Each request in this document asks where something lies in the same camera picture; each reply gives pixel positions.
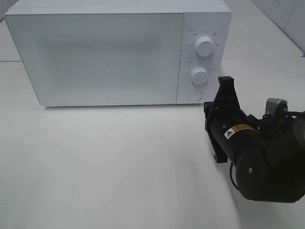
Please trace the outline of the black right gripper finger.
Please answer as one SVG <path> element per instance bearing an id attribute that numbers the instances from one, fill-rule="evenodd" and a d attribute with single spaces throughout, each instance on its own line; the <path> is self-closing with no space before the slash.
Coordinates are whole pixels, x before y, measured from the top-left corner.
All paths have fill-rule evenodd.
<path id="1" fill-rule="evenodd" d="M 216 141 L 216 139 L 211 135 L 208 134 L 210 141 L 212 143 L 213 149 L 214 149 L 214 159 L 216 163 L 221 164 L 221 163 L 227 163 L 228 156 L 225 154 L 219 143 Z"/>
<path id="2" fill-rule="evenodd" d="M 231 76 L 221 76 L 218 81 L 219 89 L 213 102 L 213 111 L 233 109 L 241 112 L 234 87 L 234 79 Z"/>

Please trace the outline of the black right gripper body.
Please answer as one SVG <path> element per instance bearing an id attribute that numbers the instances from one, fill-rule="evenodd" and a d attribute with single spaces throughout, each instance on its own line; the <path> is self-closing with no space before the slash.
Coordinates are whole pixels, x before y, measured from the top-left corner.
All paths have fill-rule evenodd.
<path id="1" fill-rule="evenodd" d="M 258 131 L 250 126 L 246 115 L 233 109 L 213 111 L 213 102 L 204 103 L 205 129 L 219 143 L 228 160 L 236 162 L 241 152 L 254 145 Z"/>

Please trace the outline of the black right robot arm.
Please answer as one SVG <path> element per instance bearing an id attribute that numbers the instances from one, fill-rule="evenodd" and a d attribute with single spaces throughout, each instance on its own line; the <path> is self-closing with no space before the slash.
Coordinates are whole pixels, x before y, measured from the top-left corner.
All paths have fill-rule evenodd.
<path id="1" fill-rule="evenodd" d="M 305 195 L 305 114 L 269 98 L 261 119 L 241 110 L 234 79 L 219 77 L 204 103 L 205 129 L 217 163 L 230 162 L 233 186 L 248 200 L 294 203 Z"/>

